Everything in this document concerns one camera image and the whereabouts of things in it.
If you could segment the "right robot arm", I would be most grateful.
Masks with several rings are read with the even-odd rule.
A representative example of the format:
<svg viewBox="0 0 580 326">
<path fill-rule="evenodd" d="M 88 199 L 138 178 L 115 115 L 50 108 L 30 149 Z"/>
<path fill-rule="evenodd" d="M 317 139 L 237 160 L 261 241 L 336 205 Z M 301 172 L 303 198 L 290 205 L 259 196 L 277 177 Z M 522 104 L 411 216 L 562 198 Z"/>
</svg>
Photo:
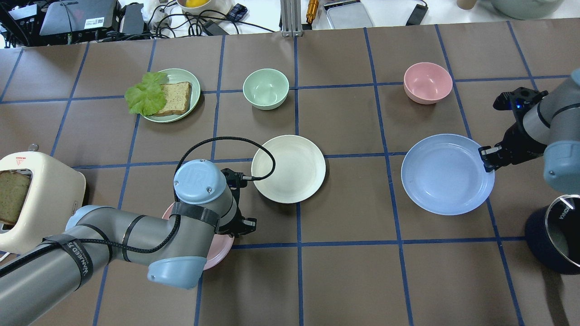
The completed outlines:
<svg viewBox="0 0 580 326">
<path fill-rule="evenodd" d="M 518 87 L 501 93 L 496 110 L 508 110 L 514 124 L 501 142 L 478 149 L 487 173 L 543 157 L 543 179 L 563 194 L 580 192 L 580 71 L 554 91 Z"/>
</svg>

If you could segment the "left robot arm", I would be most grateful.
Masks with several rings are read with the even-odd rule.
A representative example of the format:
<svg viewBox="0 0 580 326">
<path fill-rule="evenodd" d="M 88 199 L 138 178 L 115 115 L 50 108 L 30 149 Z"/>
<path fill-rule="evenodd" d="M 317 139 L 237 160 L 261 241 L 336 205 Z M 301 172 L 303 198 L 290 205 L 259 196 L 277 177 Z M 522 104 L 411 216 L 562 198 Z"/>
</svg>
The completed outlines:
<svg viewBox="0 0 580 326">
<path fill-rule="evenodd" d="M 147 216 L 109 206 L 84 206 L 66 231 L 45 237 L 33 250 L 1 268 L 1 324 L 27 326 L 87 284 L 113 260 L 148 268 L 154 283 L 197 286 L 214 235 L 252 233 L 256 220 L 241 215 L 245 176 L 197 159 L 174 175 L 170 217 Z"/>
</svg>

